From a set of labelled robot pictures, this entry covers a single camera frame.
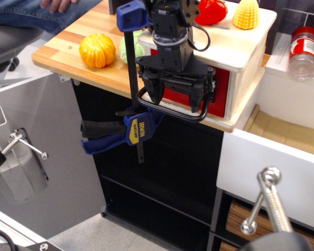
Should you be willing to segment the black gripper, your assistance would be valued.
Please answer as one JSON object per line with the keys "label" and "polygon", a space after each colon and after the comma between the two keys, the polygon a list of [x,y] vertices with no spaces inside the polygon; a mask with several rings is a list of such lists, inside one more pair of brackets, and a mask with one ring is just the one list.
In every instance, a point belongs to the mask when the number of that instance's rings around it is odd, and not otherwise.
{"label": "black gripper", "polygon": [[[136,59],[140,67],[167,73],[206,74],[208,65],[200,62],[193,54],[193,48],[188,41],[183,43],[157,43],[156,55],[141,56]],[[164,95],[164,84],[158,76],[144,74],[143,82],[153,103],[158,105]],[[190,87],[189,104],[192,113],[198,112],[202,101],[208,94],[205,81],[195,82]]]}

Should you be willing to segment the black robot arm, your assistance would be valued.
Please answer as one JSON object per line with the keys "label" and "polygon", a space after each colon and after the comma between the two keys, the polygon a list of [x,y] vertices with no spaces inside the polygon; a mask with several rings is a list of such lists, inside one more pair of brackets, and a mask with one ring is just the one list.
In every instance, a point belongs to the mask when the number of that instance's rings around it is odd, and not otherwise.
{"label": "black robot arm", "polygon": [[153,23],[152,39],[156,55],[137,58],[139,77],[156,105],[165,89],[189,97],[192,112],[198,112],[204,99],[214,92],[215,70],[194,56],[194,22],[199,1],[145,1]]}

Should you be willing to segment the person's hand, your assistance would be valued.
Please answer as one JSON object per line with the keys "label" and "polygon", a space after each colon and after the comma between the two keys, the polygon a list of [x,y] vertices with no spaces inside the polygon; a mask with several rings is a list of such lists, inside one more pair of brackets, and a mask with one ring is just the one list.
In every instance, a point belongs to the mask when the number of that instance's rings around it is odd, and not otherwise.
{"label": "person's hand", "polygon": [[64,13],[71,4],[78,3],[78,0],[41,0],[40,7],[48,9],[51,14],[59,11]]}

